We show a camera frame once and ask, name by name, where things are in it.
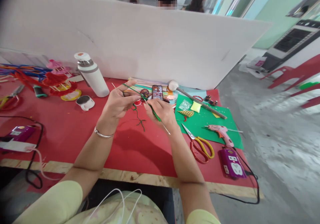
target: shirt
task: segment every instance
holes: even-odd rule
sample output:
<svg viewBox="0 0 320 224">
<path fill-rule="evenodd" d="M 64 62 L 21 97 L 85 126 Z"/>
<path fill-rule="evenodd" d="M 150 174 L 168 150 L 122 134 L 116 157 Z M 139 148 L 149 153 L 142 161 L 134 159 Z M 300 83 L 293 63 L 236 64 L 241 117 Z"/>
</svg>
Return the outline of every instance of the shirt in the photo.
<svg viewBox="0 0 320 224">
<path fill-rule="evenodd" d="M 122 193 L 123 196 L 126 197 L 130 192 L 125 191 Z M 126 224 L 129 218 L 129 224 L 167 223 L 157 205 L 145 195 L 141 195 L 130 216 L 139 196 L 140 193 L 132 193 L 125 199 L 122 223 Z M 26 209 L 13 224 L 120 223 L 123 213 L 123 203 L 120 193 L 106 199 L 96 211 L 94 211 L 96 208 L 92 208 L 76 215 L 81 202 L 82 188 L 79 183 L 75 181 L 59 182 Z M 190 213 L 186 224 L 194 223 L 220 224 L 214 215 L 205 210 L 194 210 Z"/>
</svg>

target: person's left hand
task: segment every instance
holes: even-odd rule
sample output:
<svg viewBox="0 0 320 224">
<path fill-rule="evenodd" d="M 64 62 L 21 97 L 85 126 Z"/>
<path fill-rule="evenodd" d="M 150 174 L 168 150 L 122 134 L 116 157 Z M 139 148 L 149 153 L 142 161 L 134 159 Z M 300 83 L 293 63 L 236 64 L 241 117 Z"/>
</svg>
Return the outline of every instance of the person's left hand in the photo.
<svg viewBox="0 0 320 224">
<path fill-rule="evenodd" d="M 131 80 L 125 84 L 131 87 L 136 83 L 136 80 Z M 126 111 L 132 107 L 133 103 L 141 99 L 141 95 L 136 92 L 124 92 L 127 89 L 128 88 L 125 85 L 121 84 L 110 92 L 108 101 L 103 108 L 101 116 L 112 119 L 120 119 L 124 117 Z"/>
</svg>

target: red table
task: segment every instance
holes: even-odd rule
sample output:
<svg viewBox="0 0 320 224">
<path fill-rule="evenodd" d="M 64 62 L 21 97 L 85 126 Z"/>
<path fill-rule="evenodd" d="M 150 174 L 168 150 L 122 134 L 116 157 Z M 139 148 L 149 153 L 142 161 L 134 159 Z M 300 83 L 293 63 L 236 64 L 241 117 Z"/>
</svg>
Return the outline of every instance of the red table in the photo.
<svg viewBox="0 0 320 224">
<path fill-rule="evenodd" d="M 124 83 L 124 80 L 106 78 L 110 90 Z M 13 91 L 20 82 L 9 81 L 2 83 L 0 95 L 4 96 Z M 83 95 L 89 95 L 95 101 L 95 106 L 89 111 L 83 111 L 75 101 L 65 102 L 60 97 L 49 96 L 44 99 L 36 98 L 28 88 L 19 94 L 22 103 L 12 111 L 2 111 L 2 116 L 25 116 L 44 124 L 45 130 L 39 150 L 46 163 L 44 171 L 66 173 L 72 166 L 86 140 L 91 135 L 100 113 L 107 101 L 106 98 L 95 96 L 85 82 L 78 83 L 78 89 Z M 219 99 L 217 89 L 207 91 L 214 100 Z M 145 119 L 143 132 L 135 111 L 128 110 L 120 120 L 114 136 L 108 160 L 100 178 L 137 182 L 142 184 L 178 186 L 174 170 L 170 143 L 165 133 L 159 129 L 146 115 L 143 105 L 137 107 L 139 118 Z M 32 125 L 28 120 L 20 118 L 0 118 L 0 135 L 4 136 L 18 125 Z M 39 130 L 28 140 L 36 143 Z M 184 134 L 187 143 L 189 137 Z M 256 183 L 252 176 L 246 179 L 232 180 L 224 175 L 218 151 L 222 144 L 210 142 L 215 151 L 215 157 L 209 163 L 199 164 L 201 172 L 208 184 L 210 192 L 231 194 L 244 197 L 256 196 Z M 239 154 L 245 159 L 242 150 Z M 7 153 L 0 155 L 0 165 L 26 169 L 32 153 Z M 39 162 L 34 162 L 32 169 L 39 170 Z"/>
</svg>

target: red plastic chair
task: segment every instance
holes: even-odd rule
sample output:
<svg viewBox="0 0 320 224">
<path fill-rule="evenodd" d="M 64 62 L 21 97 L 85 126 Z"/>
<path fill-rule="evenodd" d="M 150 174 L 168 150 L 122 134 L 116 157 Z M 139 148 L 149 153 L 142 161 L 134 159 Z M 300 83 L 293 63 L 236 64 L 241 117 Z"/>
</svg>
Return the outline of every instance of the red plastic chair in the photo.
<svg viewBox="0 0 320 224">
<path fill-rule="evenodd" d="M 280 84 L 282 84 L 292 78 L 299 78 L 298 81 L 296 81 L 294 84 L 292 84 L 291 86 L 289 86 L 287 89 L 284 90 L 284 91 L 287 91 L 290 88 L 298 85 L 299 83 L 301 83 L 301 82 L 307 80 L 308 78 L 319 73 L 320 72 L 320 54 L 318 54 L 318 55 L 312 57 L 311 59 L 309 59 L 308 61 L 302 63 L 297 68 L 291 68 L 291 67 L 286 66 L 285 71 L 282 70 L 283 68 L 284 67 L 281 67 L 281 68 L 272 72 L 272 73 L 274 73 L 276 71 L 282 71 L 283 74 L 273 81 L 273 84 L 271 84 L 268 87 L 269 89 L 272 89 L 276 86 L 279 86 Z"/>
<path fill-rule="evenodd" d="M 312 107 L 312 106 L 319 105 L 319 104 L 320 104 L 320 96 L 308 100 L 308 102 L 303 104 L 301 107 L 308 108 L 308 107 Z"/>
<path fill-rule="evenodd" d="M 315 89 L 320 89 L 320 83 L 318 83 L 318 84 L 316 84 L 316 85 L 314 85 L 314 86 L 308 87 L 308 88 L 306 88 L 306 89 L 304 89 L 304 90 L 298 91 L 298 92 L 296 92 L 296 93 L 293 93 L 293 94 L 291 94 L 290 96 L 297 96 L 297 95 L 300 95 L 300 94 L 302 94 L 302 93 L 306 93 L 306 92 L 308 92 L 308 91 L 312 91 L 312 90 L 315 90 Z"/>
</svg>

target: thermos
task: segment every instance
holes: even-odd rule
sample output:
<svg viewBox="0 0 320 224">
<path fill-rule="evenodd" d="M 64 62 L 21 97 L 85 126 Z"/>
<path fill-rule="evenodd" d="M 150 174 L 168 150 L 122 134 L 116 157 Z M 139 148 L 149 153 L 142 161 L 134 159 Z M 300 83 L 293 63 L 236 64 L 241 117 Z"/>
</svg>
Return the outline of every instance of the thermos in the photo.
<svg viewBox="0 0 320 224">
<path fill-rule="evenodd" d="M 78 52 L 74 54 L 74 58 L 78 61 L 78 70 L 87 82 L 87 84 L 93 89 L 94 93 L 98 97 L 105 97 L 109 95 L 110 91 L 103 79 L 103 76 L 98 68 L 98 65 L 93 62 L 88 53 Z"/>
</svg>

